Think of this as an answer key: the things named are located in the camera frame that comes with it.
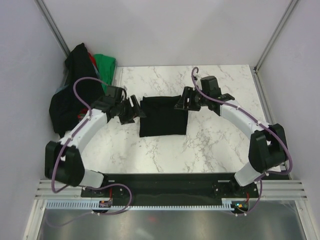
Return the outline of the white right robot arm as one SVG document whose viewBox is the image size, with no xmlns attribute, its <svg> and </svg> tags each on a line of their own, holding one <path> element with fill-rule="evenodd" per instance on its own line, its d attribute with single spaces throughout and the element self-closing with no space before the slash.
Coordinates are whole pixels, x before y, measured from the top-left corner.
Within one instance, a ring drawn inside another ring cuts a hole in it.
<svg viewBox="0 0 320 240">
<path fill-rule="evenodd" d="M 280 124 L 258 121 L 232 95 L 221 92 L 216 77 L 203 77 L 200 83 L 201 89 L 184 87 L 175 109 L 198 112 L 207 107 L 231 122 L 249 139 L 248 163 L 234 174 L 234 181 L 229 184 L 230 193 L 240 197 L 247 191 L 247 185 L 288 159 L 284 128 Z"/>
</svg>

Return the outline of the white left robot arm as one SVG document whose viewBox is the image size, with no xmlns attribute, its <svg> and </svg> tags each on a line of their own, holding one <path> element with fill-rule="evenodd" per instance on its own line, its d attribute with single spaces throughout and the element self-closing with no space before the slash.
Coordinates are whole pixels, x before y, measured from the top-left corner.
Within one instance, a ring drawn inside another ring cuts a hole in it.
<svg viewBox="0 0 320 240">
<path fill-rule="evenodd" d="M 135 95 L 127 97 L 126 90 L 109 86 L 105 95 L 93 102 L 84 118 L 68 136 L 58 142 L 50 141 L 45 147 L 44 175 L 72 187 L 89 187 L 99 197 L 106 196 L 110 185 L 104 174 L 86 169 L 82 153 L 93 136 L 117 117 L 121 125 L 131 124 L 135 118 L 144 118 Z"/>
</svg>

